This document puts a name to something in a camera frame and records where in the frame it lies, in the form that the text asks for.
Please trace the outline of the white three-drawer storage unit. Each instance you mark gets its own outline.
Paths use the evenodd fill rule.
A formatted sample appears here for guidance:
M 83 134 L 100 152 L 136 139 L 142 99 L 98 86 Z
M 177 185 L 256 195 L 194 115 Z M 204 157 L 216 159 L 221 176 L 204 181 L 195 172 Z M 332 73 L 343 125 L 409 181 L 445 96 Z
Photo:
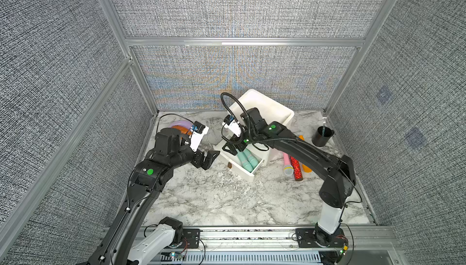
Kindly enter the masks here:
M 294 112 L 290 108 L 282 105 L 277 101 L 274 101 L 273 99 L 254 89 L 249 89 L 246 91 L 241 97 L 239 97 L 239 101 L 246 110 L 257 107 L 262 118 L 266 121 L 267 124 L 270 124 L 273 121 L 277 121 L 280 124 L 288 126 L 294 117 Z M 232 103 L 229 105 L 229 108 L 242 124 L 245 123 L 239 117 L 243 111 L 238 103 Z M 252 147 L 252 145 L 248 145 L 248 149 L 250 149 L 251 153 L 253 153 L 257 158 L 264 160 L 263 165 L 268 165 L 271 158 L 278 153 L 278 151 L 275 149 L 269 149 L 266 152 L 259 151 L 255 147 Z

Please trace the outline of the pink microphone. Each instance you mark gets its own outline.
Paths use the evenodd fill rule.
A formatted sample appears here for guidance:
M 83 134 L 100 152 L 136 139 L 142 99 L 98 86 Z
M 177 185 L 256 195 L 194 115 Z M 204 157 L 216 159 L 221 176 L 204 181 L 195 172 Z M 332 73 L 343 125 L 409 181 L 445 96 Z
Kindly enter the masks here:
M 291 165 L 290 156 L 283 152 L 283 172 L 286 176 L 291 177 L 294 175 L 294 168 Z

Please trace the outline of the red glitter microphone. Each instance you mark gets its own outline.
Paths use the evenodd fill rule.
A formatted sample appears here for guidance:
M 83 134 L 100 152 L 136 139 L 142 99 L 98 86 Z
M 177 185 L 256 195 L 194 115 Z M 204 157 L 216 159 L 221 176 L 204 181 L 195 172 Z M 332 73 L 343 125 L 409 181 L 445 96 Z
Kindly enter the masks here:
M 290 163 L 291 163 L 291 165 L 293 167 L 294 179 L 296 181 L 302 181 L 303 180 L 303 175 L 302 175 L 300 163 L 294 157 L 290 157 Z

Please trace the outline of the orange microphone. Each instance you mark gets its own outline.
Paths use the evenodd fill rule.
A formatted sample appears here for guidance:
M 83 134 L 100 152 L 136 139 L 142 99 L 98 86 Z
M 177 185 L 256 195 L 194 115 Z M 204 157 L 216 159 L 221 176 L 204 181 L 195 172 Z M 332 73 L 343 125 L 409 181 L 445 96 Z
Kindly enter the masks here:
M 303 140 L 303 141 L 305 140 L 304 137 L 303 137 L 303 135 L 299 135 L 299 138 L 300 138 L 301 140 Z M 302 162 L 300 162 L 300 166 L 301 166 L 303 172 L 305 172 L 305 173 L 311 173 L 311 172 L 312 172 L 312 169 L 309 168 L 308 166 L 304 165 Z

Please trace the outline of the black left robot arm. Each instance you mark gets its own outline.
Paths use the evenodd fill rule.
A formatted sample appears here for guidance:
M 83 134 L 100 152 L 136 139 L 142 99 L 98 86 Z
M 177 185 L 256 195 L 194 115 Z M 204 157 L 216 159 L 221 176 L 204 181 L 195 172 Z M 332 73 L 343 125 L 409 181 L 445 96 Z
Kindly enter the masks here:
M 218 150 L 203 152 L 199 145 L 209 129 L 195 122 L 191 134 L 183 134 L 172 127 L 155 135 L 155 146 L 138 163 L 126 187 L 126 198 L 113 224 L 87 265 L 147 265 L 163 249 L 177 248 L 183 243 L 183 224 L 166 217 L 139 243 L 135 242 L 139 229 L 150 208 L 160 196 L 174 170 L 192 164 L 208 170 L 219 156 Z

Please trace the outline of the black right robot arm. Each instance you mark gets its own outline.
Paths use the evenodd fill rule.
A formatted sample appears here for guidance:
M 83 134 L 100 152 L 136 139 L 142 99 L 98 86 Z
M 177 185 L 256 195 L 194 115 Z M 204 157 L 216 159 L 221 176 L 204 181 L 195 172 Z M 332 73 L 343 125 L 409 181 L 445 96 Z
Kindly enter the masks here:
M 337 157 L 314 147 L 277 121 L 268 124 L 257 108 L 244 111 L 240 117 L 243 120 L 239 125 L 240 135 L 225 138 L 222 150 L 237 156 L 248 145 L 263 144 L 311 168 L 324 181 L 319 191 L 323 205 L 313 239 L 318 246 L 329 247 L 337 239 L 343 211 L 356 187 L 353 160 L 346 155 Z

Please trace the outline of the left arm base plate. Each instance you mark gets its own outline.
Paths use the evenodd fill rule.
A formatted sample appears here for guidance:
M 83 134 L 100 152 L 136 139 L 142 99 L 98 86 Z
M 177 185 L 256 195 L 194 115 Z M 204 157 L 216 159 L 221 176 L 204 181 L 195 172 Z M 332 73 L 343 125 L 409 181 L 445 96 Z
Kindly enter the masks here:
M 165 249 L 198 249 L 200 244 L 200 229 L 183 229 L 183 236 L 179 243 L 174 243 L 165 247 Z

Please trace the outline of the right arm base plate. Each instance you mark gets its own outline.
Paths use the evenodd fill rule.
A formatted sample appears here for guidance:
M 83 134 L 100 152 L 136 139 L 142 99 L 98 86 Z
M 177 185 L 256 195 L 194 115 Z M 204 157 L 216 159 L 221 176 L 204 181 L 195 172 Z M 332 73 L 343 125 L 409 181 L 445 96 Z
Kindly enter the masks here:
M 333 234 L 328 234 L 320 228 L 296 229 L 295 235 L 299 248 L 344 248 L 349 243 L 341 228 Z

